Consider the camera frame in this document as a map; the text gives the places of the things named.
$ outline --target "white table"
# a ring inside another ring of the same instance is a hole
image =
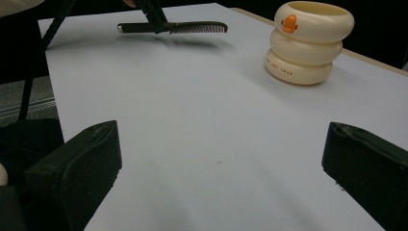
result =
[[[77,16],[46,52],[66,141],[118,121],[123,169],[87,230],[383,230],[321,158],[330,121],[408,149],[406,76],[342,54],[324,83],[290,85],[264,67],[272,26],[217,4],[165,14],[229,31],[120,35],[144,15]]]

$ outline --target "stacked rings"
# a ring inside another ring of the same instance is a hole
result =
[[[282,5],[274,17],[266,66],[274,76],[294,84],[324,81],[343,50],[342,39],[354,26],[350,12],[318,2]]]

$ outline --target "dark background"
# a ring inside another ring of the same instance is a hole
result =
[[[45,0],[36,8],[0,18],[0,84],[19,81],[30,74],[48,75],[45,56],[34,57],[40,40],[37,20],[52,18],[63,0]],[[289,1],[282,0],[162,0],[162,7],[217,2],[227,8],[241,8],[273,20],[277,9]],[[351,34],[343,40],[344,48],[384,64],[402,68],[407,62],[408,36],[406,34],[407,9],[402,0],[366,1],[321,0],[350,11],[355,19]],[[133,11],[121,0],[77,0],[70,15]],[[38,61],[35,70],[28,68]]]

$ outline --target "black cable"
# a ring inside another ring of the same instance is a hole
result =
[[[58,29],[60,28],[61,24],[63,24],[65,18],[68,16],[75,1],[76,0],[65,0],[63,2],[62,7],[57,13],[57,16],[54,18],[51,25],[48,27],[47,31],[45,32],[45,35],[41,39],[37,52],[35,53],[35,56],[34,56],[34,60],[31,62],[30,68],[29,68],[30,70],[33,70],[33,73],[24,82],[24,90],[23,90],[23,95],[21,98],[21,106],[20,106],[20,113],[18,115],[18,120],[23,120],[23,119],[26,119],[27,117],[28,108],[30,104],[31,90],[32,90],[33,81],[34,81],[34,73],[36,73],[35,70],[38,66],[38,60],[39,60],[38,57],[41,54],[43,54],[43,52],[45,52],[52,38],[57,34]]]

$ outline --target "orange logo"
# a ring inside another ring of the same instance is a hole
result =
[[[293,14],[287,16],[285,20],[281,21],[281,25],[284,32],[293,34],[294,30],[297,29],[296,16]]]

